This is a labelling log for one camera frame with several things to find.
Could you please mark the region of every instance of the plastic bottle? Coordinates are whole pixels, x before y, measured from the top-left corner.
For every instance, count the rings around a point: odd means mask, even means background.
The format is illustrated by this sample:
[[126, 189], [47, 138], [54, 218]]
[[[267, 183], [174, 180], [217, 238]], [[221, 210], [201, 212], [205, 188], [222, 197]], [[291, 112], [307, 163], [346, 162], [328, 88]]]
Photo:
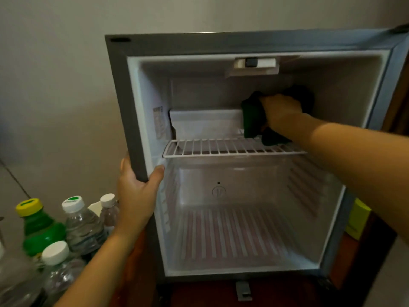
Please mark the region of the plastic bottle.
[[24, 219], [25, 253], [40, 260], [41, 253], [50, 244], [65, 239], [65, 226], [55, 222], [44, 212], [43, 205], [38, 198], [20, 202], [16, 211]]
[[47, 296], [42, 281], [32, 261], [10, 255], [0, 241], [0, 306], [43, 306]]
[[81, 196], [70, 197], [62, 203], [67, 214], [67, 242], [69, 248], [89, 262], [106, 240], [99, 217], [84, 205]]
[[114, 194], [106, 194], [102, 196], [100, 202], [102, 210], [99, 218], [101, 219], [101, 222], [104, 224], [105, 232], [109, 236], [117, 224], [117, 219], [120, 210], [116, 206]]
[[45, 264], [44, 289], [47, 292], [47, 305], [52, 306], [78, 278], [85, 262], [70, 253], [65, 241], [58, 241], [46, 247], [41, 255]]

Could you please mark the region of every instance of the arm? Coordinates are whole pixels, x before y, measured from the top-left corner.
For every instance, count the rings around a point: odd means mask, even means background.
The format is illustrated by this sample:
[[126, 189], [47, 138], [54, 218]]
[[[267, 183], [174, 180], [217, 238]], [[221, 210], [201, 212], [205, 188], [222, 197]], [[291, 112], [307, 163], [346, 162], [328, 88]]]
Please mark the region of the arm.
[[271, 129], [320, 160], [409, 243], [409, 138], [321, 121], [283, 95], [261, 102]]
[[126, 259], [155, 209], [164, 166], [157, 166], [147, 183], [136, 180], [126, 157], [118, 179], [120, 217], [115, 230], [67, 290], [56, 307], [107, 306], [121, 277]]

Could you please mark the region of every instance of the hand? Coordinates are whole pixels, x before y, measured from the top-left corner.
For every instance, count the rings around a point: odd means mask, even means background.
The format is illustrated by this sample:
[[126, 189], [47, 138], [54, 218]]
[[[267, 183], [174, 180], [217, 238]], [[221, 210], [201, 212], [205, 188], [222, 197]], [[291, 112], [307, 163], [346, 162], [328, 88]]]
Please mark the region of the hand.
[[156, 166], [149, 181], [143, 183], [136, 179], [128, 155], [121, 162], [117, 185], [120, 215], [115, 233], [125, 236], [131, 243], [136, 241], [155, 210], [156, 194], [164, 171], [164, 165]]
[[290, 96], [277, 94], [260, 98], [268, 126], [273, 130], [278, 130], [283, 119], [289, 115], [302, 113], [301, 104]]

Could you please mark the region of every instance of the cleaning cloth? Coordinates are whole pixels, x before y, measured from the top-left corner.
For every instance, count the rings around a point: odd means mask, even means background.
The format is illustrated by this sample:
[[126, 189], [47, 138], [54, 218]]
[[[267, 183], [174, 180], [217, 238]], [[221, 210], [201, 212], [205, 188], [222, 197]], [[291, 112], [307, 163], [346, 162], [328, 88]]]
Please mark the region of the cleaning cloth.
[[[314, 106], [314, 94], [301, 85], [293, 85], [282, 92], [285, 96], [290, 96], [301, 103], [304, 113], [310, 114]], [[267, 127], [263, 131], [261, 128], [266, 124], [267, 118], [261, 104], [262, 92], [253, 92], [251, 96], [241, 103], [243, 110], [244, 137], [254, 138], [261, 135], [261, 141], [266, 146], [285, 144], [291, 142], [288, 138], [276, 133]]]

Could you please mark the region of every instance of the mini fridge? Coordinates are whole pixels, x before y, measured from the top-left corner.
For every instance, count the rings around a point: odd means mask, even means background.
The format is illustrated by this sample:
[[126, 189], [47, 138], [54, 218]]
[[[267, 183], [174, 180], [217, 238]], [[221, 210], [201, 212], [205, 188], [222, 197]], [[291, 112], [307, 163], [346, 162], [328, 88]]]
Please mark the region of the mini fridge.
[[240, 103], [304, 85], [313, 116], [380, 129], [406, 30], [105, 39], [136, 176], [166, 167], [146, 228], [158, 282], [328, 275], [354, 196], [295, 144], [244, 138]]

